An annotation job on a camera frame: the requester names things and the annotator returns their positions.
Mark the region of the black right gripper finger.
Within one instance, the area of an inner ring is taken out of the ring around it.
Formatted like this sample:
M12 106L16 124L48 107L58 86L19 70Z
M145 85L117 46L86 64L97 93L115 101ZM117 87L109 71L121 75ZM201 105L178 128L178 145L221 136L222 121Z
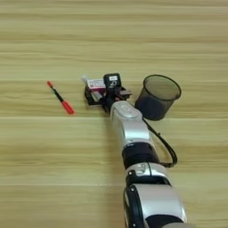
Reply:
M87 99L87 103L90 106L100 105L102 94L98 91L91 90L89 87L86 87L85 88L85 98Z
M130 96L132 95L133 93L130 91L130 90L126 90L124 87L121 88L120 92L119 92L119 98L121 100L124 100L126 101L127 99L130 98Z

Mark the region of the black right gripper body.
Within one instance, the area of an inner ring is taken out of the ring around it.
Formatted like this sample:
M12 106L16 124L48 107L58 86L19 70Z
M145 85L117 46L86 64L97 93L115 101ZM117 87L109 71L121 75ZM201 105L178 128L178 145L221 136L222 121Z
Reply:
M106 94L100 99L101 106L105 112L110 112L114 102L124 100L123 96L120 94L122 90L122 86L106 90Z

